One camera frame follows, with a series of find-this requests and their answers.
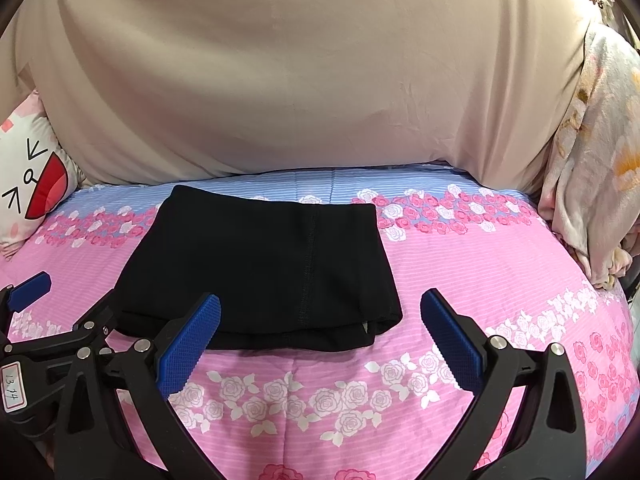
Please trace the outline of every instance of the bed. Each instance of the bed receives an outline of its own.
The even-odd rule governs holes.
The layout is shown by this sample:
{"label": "bed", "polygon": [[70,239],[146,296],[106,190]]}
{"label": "bed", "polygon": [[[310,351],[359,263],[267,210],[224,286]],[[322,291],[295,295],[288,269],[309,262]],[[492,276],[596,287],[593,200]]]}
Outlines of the bed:
{"label": "bed", "polygon": [[[399,326],[357,351],[207,351],[170,402],[228,478],[414,478],[471,400],[420,321],[419,298],[430,287],[488,335],[518,348],[542,350],[558,341],[568,349],[588,472],[625,431],[640,385],[629,357],[633,329],[624,294],[619,287],[594,290],[521,193],[479,187],[433,164],[188,185],[255,200],[375,204],[404,311]],[[62,203],[0,264],[0,287],[41,270],[53,282],[50,294],[14,316],[9,337],[68,331],[114,285],[171,189],[95,186]],[[193,226],[206,229],[207,219],[193,218]],[[132,340],[114,334],[109,342],[121,350]],[[120,398],[144,457],[159,464],[130,398],[125,392]],[[519,400],[512,395],[480,465],[497,457]],[[420,445],[407,447],[407,438]]]}

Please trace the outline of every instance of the bedding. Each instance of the bedding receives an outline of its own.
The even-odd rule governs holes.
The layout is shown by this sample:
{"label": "bedding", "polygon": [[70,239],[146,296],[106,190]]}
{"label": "bedding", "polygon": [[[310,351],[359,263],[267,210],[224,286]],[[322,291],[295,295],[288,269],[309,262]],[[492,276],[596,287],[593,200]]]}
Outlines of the bedding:
{"label": "bedding", "polygon": [[528,191],[594,20],[589,0],[25,0],[0,62],[94,183],[442,159]]}
{"label": "bedding", "polygon": [[[519,348],[565,346],[582,400],[589,471],[635,412],[640,388],[622,291],[594,290],[524,195],[479,187],[434,165],[268,173],[190,186],[256,200],[374,204],[404,313],[372,346],[354,351],[206,352],[170,401],[230,480],[414,478],[470,402],[420,320],[420,297],[433,286],[488,335]],[[114,285],[172,187],[95,186],[53,212],[11,262],[0,264],[0,286],[41,270],[53,282],[45,298],[14,317],[10,338],[69,330]],[[225,229],[220,219],[232,222],[226,213],[216,212],[218,229]],[[187,228],[207,230],[209,220],[193,214]],[[118,350],[132,342],[116,333],[109,341]],[[481,465],[497,457],[521,394],[510,399]],[[126,392],[121,400],[143,455],[159,463]]]}

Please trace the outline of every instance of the pink bedsheet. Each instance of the pink bedsheet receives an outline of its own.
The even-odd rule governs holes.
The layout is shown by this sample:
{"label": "pink bedsheet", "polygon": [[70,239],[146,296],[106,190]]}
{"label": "pink bedsheet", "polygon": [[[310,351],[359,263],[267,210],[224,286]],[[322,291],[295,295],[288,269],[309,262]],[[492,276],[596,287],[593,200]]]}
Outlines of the pink bedsheet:
{"label": "pink bedsheet", "polygon": [[[434,286],[487,334],[499,333],[520,348],[561,342],[580,389],[590,468],[606,456],[635,411],[639,391],[622,292],[594,291],[521,200],[503,196],[497,205],[508,205],[506,216],[475,218],[479,207],[469,205],[486,211],[497,201],[489,197],[383,197],[371,190],[353,197],[378,206],[404,310],[401,324],[371,348],[206,352],[170,400],[229,480],[413,479],[471,399],[457,388],[420,321],[420,296]],[[443,207],[451,217],[446,224],[432,218]],[[46,298],[14,317],[10,338],[69,330],[113,286],[155,211],[133,214],[106,205],[85,218],[51,216],[12,262],[0,264],[0,286],[40,270],[53,282]],[[126,236],[102,243],[92,237],[98,222]],[[130,340],[113,335],[110,343],[124,349]],[[130,398],[123,392],[121,399],[144,456],[159,463]],[[497,457],[519,399],[512,396],[481,464]]]}

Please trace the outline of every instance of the red cartoon mouth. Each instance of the red cartoon mouth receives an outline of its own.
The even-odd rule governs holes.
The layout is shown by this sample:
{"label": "red cartoon mouth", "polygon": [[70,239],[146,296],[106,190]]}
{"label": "red cartoon mouth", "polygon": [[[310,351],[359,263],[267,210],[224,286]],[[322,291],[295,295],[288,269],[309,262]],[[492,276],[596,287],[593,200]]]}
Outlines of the red cartoon mouth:
{"label": "red cartoon mouth", "polygon": [[25,219],[37,220],[52,211],[64,198],[68,185],[69,177],[66,174],[65,165],[62,164],[59,156],[51,153],[36,184],[36,189],[33,190]]}

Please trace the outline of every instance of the cartoon pillow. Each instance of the cartoon pillow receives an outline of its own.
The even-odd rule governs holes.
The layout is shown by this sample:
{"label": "cartoon pillow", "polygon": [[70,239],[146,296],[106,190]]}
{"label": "cartoon pillow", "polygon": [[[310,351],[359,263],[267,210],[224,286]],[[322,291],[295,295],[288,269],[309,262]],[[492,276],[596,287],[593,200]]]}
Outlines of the cartoon pillow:
{"label": "cartoon pillow", "polygon": [[82,180],[34,90],[0,125],[0,254],[15,254]]}

